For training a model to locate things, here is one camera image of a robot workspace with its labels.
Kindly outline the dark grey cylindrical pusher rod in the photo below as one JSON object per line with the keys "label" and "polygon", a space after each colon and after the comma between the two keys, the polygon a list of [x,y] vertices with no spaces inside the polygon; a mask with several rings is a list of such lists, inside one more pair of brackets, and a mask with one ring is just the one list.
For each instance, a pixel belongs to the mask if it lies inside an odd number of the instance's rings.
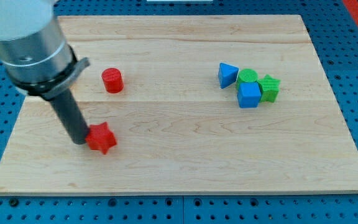
{"label": "dark grey cylindrical pusher rod", "polygon": [[71,91],[69,89],[63,91],[52,98],[50,104],[72,142],[77,145],[85,144],[89,127]]}

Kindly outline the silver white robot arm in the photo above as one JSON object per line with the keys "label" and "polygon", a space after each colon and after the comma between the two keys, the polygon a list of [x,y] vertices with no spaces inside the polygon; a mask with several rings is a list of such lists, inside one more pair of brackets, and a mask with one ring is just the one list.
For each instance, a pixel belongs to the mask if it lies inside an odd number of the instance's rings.
{"label": "silver white robot arm", "polygon": [[54,4],[0,0],[0,61],[19,91],[49,102],[71,140],[84,144],[89,128],[70,87],[90,62],[77,59]]}

